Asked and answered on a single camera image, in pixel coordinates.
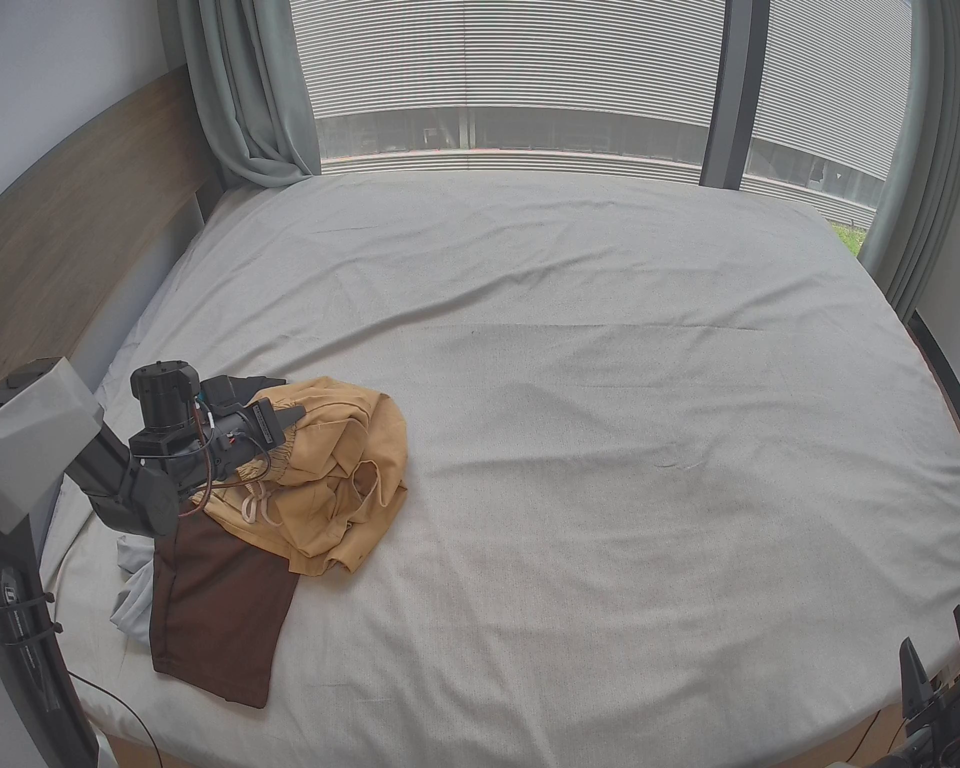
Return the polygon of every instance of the clothing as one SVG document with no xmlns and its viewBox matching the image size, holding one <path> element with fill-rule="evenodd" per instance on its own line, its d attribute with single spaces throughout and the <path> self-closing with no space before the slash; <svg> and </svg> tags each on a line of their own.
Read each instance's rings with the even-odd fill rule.
<svg viewBox="0 0 960 768">
<path fill-rule="evenodd" d="M 150 610 L 154 602 L 154 540 L 121 534 L 117 537 L 117 564 L 127 583 L 117 594 L 110 621 L 127 637 L 150 645 Z"/>
<path fill-rule="evenodd" d="M 302 405 L 286 442 L 239 469 L 246 486 L 216 491 L 206 513 L 234 536 L 316 576 L 355 571 L 406 498 L 406 421 L 386 395 L 324 376 L 257 393 L 275 409 Z"/>
<path fill-rule="evenodd" d="M 154 670 L 221 696 L 267 704 L 276 641 L 299 576 L 213 519 L 182 517 L 156 540 Z"/>
</svg>

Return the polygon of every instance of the white drawstring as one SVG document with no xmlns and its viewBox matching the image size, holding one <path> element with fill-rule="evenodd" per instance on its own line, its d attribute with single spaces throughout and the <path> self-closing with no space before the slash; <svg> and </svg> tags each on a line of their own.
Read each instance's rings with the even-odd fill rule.
<svg viewBox="0 0 960 768">
<path fill-rule="evenodd" d="M 243 500 L 243 504 L 240 506 L 240 517 L 243 518 L 243 521 L 246 523 L 256 522 L 257 514 L 263 518 L 263 521 L 268 525 L 272 525 L 275 528 L 279 528 L 281 523 L 274 522 L 271 520 L 270 515 L 267 514 L 267 504 L 270 501 L 270 496 L 273 491 L 267 489 L 267 487 L 259 480 L 255 483 L 247 484 L 247 490 L 250 491 L 250 495 Z"/>
</svg>

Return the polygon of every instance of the curtain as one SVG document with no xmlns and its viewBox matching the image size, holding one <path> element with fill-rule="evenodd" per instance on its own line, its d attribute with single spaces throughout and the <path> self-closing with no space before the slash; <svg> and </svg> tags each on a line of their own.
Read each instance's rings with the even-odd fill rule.
<svg viewBox="0 0 960 768">
<path fill-rule="evenodd" d="M 285 0 L 179 0 L 190 83 L 228 186 L 320 174 L 313 110 Z"/>
<path fill-rule="evenodd" d="M 902 321 L 917 306 L 960 196 L 960 6 L 912 4 L 900 139 L 860 261 Z"/>
</svg>

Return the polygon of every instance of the dark brown fabric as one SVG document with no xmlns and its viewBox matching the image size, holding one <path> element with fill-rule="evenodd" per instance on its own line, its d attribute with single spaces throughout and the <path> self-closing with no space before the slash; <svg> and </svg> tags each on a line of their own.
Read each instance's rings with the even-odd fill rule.
<svg viewBox="0 0 960 768">
<path fill-rule="evenodd" d="M 276 639 L 300 577 L 278 555 L 203 513 L 156 540 L 154 669 L 229 702 L 263 708 Z"/>
</svg>

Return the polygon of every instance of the wooden floor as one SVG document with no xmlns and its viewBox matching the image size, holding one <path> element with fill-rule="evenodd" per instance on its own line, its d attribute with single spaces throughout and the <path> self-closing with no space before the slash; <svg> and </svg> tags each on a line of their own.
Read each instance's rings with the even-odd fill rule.
<svg viewBox="0 0 960 768">
<path fill-rule="evenodd" d="M 917 341 L 912 332 L 910 336 L 914 339 L 914 342 Z M 960 416 L 950 403 L 943 383 L 933 370 L 933 366 L 930 365 L 930 361 L 922 348 L 920 352 L 924 356 L 930 372 L 933 373 L 940 391 L 944 394 L 944 400 L 953 416 L 954 423 L 960 429 Z M 848 762 L 857 766 L 870 765 L 890 752 L 891 749 L 902 744 L 904 738 L 900 704 L 892 704 L 865 718 L 849 731 L 832 738 L 819 747 L 808 750 L 798 757 L 779 763 L 774 768 L 824 768 L 832 762 Z M 156 754 L 153 748 L 144 748 L 114 736 L 111 736 L 109 740 L 120 768 L 157 767 Z M 166 754 L 163 755 L 163 766 L 164 768 L 200 768 Z"/>
</svg>

